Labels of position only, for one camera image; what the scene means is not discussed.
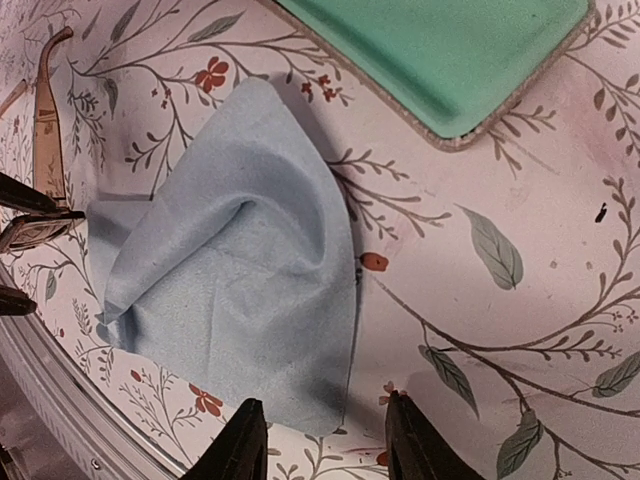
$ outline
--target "light blue microfiber cloth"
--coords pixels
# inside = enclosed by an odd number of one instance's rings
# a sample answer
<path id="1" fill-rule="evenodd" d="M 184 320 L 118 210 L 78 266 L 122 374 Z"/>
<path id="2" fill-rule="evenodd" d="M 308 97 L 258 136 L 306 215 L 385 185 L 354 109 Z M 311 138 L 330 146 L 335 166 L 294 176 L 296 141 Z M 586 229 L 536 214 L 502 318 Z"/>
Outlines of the light blue microfiber cloth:
<path id="1" fill-rule="evenodd" d="M 267 82 L 244 81 L 152 202 L 90 205 L 102 335 L 232 406 L 314 435 L 342 420 L 355 330 L 349 219 Z"/>

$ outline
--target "dark spot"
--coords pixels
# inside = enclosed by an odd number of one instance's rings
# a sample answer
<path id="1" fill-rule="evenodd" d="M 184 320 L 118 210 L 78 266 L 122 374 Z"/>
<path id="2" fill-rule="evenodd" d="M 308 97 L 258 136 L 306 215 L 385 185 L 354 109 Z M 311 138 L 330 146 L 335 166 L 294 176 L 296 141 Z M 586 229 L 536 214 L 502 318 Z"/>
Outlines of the dark spot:
<path id="1" fill-rule="evenodd" d="M 604 220 L 605 215 L 607 214 L 607 204 L 603 203 L 602 208 L 600 209 L 600 213 L 596 217 L 596 223 L 601 223 Z"/>

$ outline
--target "mint green tray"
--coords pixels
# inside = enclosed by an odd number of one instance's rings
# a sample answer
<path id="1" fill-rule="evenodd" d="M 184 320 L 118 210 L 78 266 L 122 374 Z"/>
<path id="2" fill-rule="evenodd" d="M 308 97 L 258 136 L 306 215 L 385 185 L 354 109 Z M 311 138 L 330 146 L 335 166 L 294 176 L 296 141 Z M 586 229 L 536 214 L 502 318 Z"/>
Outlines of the mint green tray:
<path id="1" fill-rule="evenodd" d="M 445 150 L 466 146 L 506 113 L 580 33 L 591 7 L 589 0 L 278 3 L 394 97 Z"/>

